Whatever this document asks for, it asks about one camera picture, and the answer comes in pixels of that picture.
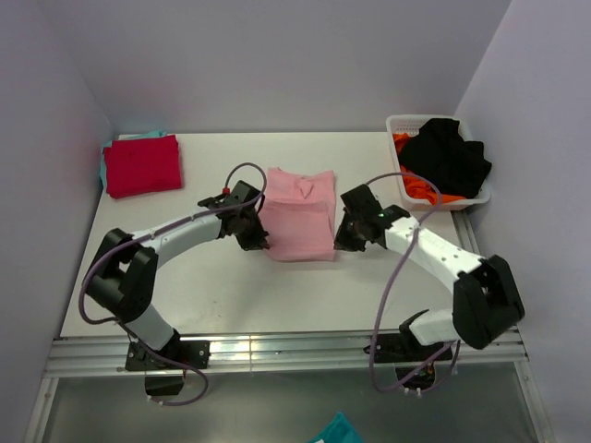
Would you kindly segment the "pink t-shirt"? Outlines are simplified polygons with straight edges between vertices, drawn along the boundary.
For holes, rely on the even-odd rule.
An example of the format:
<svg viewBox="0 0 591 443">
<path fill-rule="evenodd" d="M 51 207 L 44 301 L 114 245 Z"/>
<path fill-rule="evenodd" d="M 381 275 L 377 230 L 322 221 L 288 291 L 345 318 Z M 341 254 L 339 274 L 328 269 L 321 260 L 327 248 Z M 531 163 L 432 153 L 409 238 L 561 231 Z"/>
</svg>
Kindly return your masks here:
<svg viewBox="0 0 591 443">
<path fill-rule="evenodd" d="M 334 172 L 301 175 L 271 168 L 267 179 L 259 215 L 269 233 L 267 256 L 280 262 L 333 261 Z"/>
</svg>

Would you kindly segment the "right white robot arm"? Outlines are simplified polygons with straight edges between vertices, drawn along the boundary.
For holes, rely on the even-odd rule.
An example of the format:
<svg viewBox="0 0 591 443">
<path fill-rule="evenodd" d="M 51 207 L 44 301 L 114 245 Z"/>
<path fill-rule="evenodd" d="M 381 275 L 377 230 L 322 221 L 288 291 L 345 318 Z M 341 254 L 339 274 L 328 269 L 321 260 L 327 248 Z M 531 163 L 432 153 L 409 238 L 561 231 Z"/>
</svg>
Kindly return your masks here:
<svg viewBox="0 0 591 443">
<path fill-rule="evenodd" d="M 423 310 L 399 327 L 400 349 L 417 360 L 431 345 L 463 341 L 482 350 L 525 316 L 525 307 L 508 262 L 481 257 L 422 226 L 407 210 L 383 208 L 369 186 L 341 195 L 343 220 L 337 250 L 363 252 L 366 244 L 401 254 L 440 281 L 452 296 L 449 308 Z"/>
</svg>

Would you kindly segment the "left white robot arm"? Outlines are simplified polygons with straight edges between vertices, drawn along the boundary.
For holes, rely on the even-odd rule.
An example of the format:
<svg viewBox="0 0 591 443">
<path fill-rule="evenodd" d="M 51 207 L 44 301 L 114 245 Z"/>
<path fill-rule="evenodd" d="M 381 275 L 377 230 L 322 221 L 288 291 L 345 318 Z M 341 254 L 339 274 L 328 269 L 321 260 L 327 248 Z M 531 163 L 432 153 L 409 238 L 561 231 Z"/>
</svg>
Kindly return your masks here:
<svg viewBox="0 0 591 443">
<path fill-rule="evenodd" d="M 179 332 L 152 303 L 159 268 L 188 250 L 233 236 L 245 251 L 269 247 L 257 205 L 264 193 L 240 180 L 221 195 L 205 198 L 190 215 L 150 230 L 127 233 L 109 231 L 81 285 L 78 310 L 88 296 L 106 309 L 110 321 L 147 346 L 147 358 L 159 368 L 176 364 L 181 354 Z"/>
</svg>

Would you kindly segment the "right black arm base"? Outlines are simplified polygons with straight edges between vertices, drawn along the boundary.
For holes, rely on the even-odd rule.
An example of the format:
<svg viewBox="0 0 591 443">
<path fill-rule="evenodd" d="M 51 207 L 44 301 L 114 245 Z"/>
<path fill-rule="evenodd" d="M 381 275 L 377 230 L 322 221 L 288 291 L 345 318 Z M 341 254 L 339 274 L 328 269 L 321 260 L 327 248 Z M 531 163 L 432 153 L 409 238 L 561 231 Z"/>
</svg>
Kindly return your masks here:
<svg viewBox="0 0 591 443">
<path fill-rule="evenodd" d="M 372 336 L 369 344 L 363 349 L 368 356 L 371 385 L 380 393 L 400 389 L 405 395 L 421 398 L 454 373 L 460 345 L 459 341 L 453 341 L 424 346 L 410 332 Z M 393 385 L 383 386 L 379 383 L 376 365 L 414 362 L 417 362 L 418 366 L 394 368 L 396 381 Z"/>
</svg>

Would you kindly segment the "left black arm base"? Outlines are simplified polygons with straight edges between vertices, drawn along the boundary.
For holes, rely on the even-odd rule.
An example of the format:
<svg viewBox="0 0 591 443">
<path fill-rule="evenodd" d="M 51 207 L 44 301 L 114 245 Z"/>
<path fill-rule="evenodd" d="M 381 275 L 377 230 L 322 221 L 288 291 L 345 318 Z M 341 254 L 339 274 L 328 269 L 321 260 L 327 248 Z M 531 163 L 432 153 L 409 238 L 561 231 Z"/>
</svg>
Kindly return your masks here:
<svg viewBox="0 0 591 443">
<path fill-rule="evenodd" d="M 144 389 L 151 401 L 167 406 L 187 405 L 203 398 L 209 388 L 203 370 L 209 364 L 210 345 L 209 341 L 179 341 L 157 352 L 141 341 L 132 341 L 127 349 L 125 370 L 144 374 Z M 189 373 L 199 376 L 203 387 L 195 398 L 178 400 Z"/>
</svg>

